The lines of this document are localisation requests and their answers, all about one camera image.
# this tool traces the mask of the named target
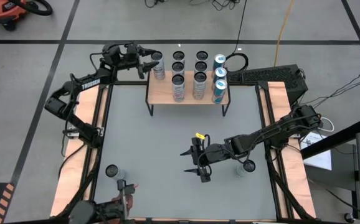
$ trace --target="gray floor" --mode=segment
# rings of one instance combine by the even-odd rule
[[[53,16],[29,14],[15,32],[6,32],[0,26],[0,40],[57,40],[50,44],[0,44],[0,182],[11,179],[40,94],[46,79],[49,80],[50,67],[57,66],[55,73],[50,74],[54,78],[49,94],[69,80],[69,73],[82,77],[93,72],[88,55],[100,51],[101,45],[91,42],[65,44],[58,64],[54,61],[58,40],[65,33],[73,3],[78,1],[68,40],[234,40],[243,6],[241,1],[233,11],[217,12],[209,3],[189,6],[186,0],[168,0],[153,9],[147,9],[142,0],[49,0],[54,8]],[[288,0],[248,0],[240,39],[276,40],[288,3]],[[360,27],[360,1],[348,3]],[[359,40],[341,0],[295,0],[283,39]],[[181,49],[187,55],[186,60],[193,61],[198,50],[206,50],[210,55],[229,54],[234,44],[175,43],[144,47],[161,50],[165,55]],[[249,68],[273,65],[275,45],[242,44],[239,48],[249,56]],[[331,94],[360,73],[360,45],[281,45],[277,64],[293,63],[306,72],[310,90],[303,101],[312,100]],[[191,69],[191,64],[187,63],[186,67]],[[136,80],[137,77],[129,71],[121,73],[120,79]],[[335,124],[335,132],[359,121],[360,86],[328,100],[317,110]],[[42,112],[7,222],[49,216],[62,162],[59,149],[63,128],[63,121]],[[324,190],[314,185],[310,188],[317,216],[342,222],[343,213],[350,209]],[[349,192],[333,190],[350,202]]]

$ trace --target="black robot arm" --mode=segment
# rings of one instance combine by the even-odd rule
[[[241,134],[224,140],[224,144],[210,144],[204,147],[204,141],[199,138],[192,138],[190,149],[181,156],[191,155],[192,162],[197,169],[185,170],[194,172],[200,176],[202,182],[210,181],[210,173],[206,166],[209,166],[227,159],[235,159],[239,162],[241,158],[248,156],[254,147],[267,142],[275,148],[284,147],[288,143],[288,138],[294,134],[307,134],[321,125],[320,115],[317,114],[312,106],[299,106],[288,115],[282,117],[276,123],[262,128],[252,134]]]
[[[44,108],[60,119],[64,119],[73,124],[79,131],[79,139],[90,147],[99,147],[102,142],[99,129],[91,124],[84,123],[74,113],[73,109],[77,104],[77,97],[80,92],[92,88],[96,85],[112,85],[118,79],[118,71],[137,68],[140,78],[144,78],[144,73],[150,71],[158,62],[140,63],[140,57],[151,55],[155,50],[144,49],[134,43],[125,44],[127,49],[125,54],[120,51],[120,45],[106,45],[100,53],[100,67],[94,74],[82,78],[75,78],[70,74],[71,81],[65,82],[62,88],[53,92],[46,101]],[[62,96],[70,96],[68,103],[60,100]]]

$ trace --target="paper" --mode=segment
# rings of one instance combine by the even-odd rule
[[[300,148],[303,150],[304,148],[322,140],[323,138],[326,138],[326,136],[324,135],[320,136],[319,134],[316,133],[309,133],[306,136],[306,138],[304,138],[304,140],[300,143]],[[318,155],[305,159],[303,163],[309,166],[314,166],[326,170],[332,170],[331,151],[327,150]]]

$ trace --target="wooden table frame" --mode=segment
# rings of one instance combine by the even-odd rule
[[[116,85],[146,85],[146,82],[118,82]],[[264,117],[265,124],[270,124],[270,113],[275,121],[279,120],[282,116],[285,116],[290,112],[290,105],[288,102],[287,91],[285,85],[282,82],[268,82],[268,90],[257,89],[257,93],[260,95],[260,104],[261,104],[261,115]],[[76,108],[75,114],[83,120],[85,123],[95,123],[98,127],[104,127],[107,123],[107,111],[109,110],[111,93],[113,86],[94,87],[87,91],[84,91],[80,94],[78,101],[80,104]],[[271,101],[271,106],[267,104],[267,96]],[[65,156],[69,156],[74,152],[79,146],[82,145],[82,141],[78,139],[71,139],[68,141],[67,150]],[[299,144],[296,139],[290,139],[289,145],[299,149]],[[55,198],[51,210],[51,215],[56,215],[60,213],[65,206],[70,202],[73,195],[78,190],[81,180],[84,180],[87,176],[87,172],[83,171],[84,167],[88,167],[90,172],[91,168],[95,163],[97,154],[101,153],[101,149],[87,149],[80,151],[78,154],[74,155],[71,158],[61,172],[61,178],[57,186],[55,193]],[[282,150],[282,158],[280,162],[277,160],[274,162],[275,168],[279,173],[281,173],[281,167],[283,167],[283,173],[286,175],[286,181],[288,188],[295,196],[299,204],[312,216],[315,217],[315,210],[313,206],[313,201],[311,199],[310,189],[306,177],[305,167],[303,165],[303,160],[301,158],[300,152],[286,147]],[[95,181],[89,186],[86,190],[83,199],[93,199],[95,189]],[[277,216],[279,218],[298,218],[295,211],[289,209],[287,206],[284,194],[277,186],[277,195],[278,195],[278,205],[279,213]],[[148,221],[146,218],[136,218],[138,221]],[[229,222],[230,220],[192,220],[189,221],[201,221],[201,222]],[[152,221],[166,221],[166,222],[175,222],[181,221],[178,219],[163,219],[163,218],[153,218]],[[272,222],[273,220],[236,220],[237,222]]]

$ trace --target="wooden platform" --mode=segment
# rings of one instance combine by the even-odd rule
[[[149,76],[149,88],[148,88],[148,103],[151,105],[162,104],[182,104],[182,105],[215,105],[212,102],[213,90],[212,90],[212,72],[207,72],[207,83],[205,89],[205,95],[203,99],[196,100],[192,96],[192,89],[194,88],[194,72],[185,72],[186,78],[186,94],[184,100],[180,103],[173,100],[172,94],[172,71],[166,71],[165,78],[163,80],[157,80],[153,73]],[[227,105],[229,103],[228,89],[225,91],[224,99],[220,105]]]

